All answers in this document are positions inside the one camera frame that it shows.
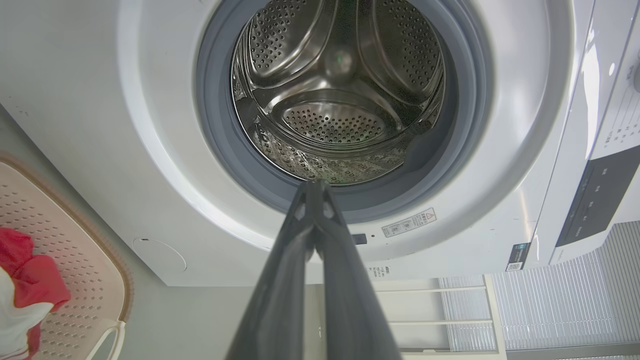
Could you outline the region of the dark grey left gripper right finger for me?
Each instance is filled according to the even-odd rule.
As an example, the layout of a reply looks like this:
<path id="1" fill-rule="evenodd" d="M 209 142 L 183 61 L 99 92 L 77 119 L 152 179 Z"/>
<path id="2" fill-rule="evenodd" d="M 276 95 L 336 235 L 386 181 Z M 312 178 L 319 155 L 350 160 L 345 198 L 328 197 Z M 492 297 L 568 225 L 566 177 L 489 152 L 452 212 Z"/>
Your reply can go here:
<path id="1" fill-rule="evenodd" d="M 327 358 L 400 360 L 382 306 L 327 182 L 316 183 L 316 196 L 316 250 L 323 261 Z"/>

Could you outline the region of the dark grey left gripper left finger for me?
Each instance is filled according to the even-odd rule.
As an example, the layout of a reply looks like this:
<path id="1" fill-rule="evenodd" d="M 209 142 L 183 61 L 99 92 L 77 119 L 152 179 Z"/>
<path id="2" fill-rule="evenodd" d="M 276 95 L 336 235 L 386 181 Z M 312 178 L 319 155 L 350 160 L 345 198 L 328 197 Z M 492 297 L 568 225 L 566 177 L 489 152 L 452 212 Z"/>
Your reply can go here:
<path id="1" fill-rule="evenodd" d="M 300 184 L 235 332 L 227 360 L 304 357 L 306 265 L 314 252 L 311 183 Z"/>

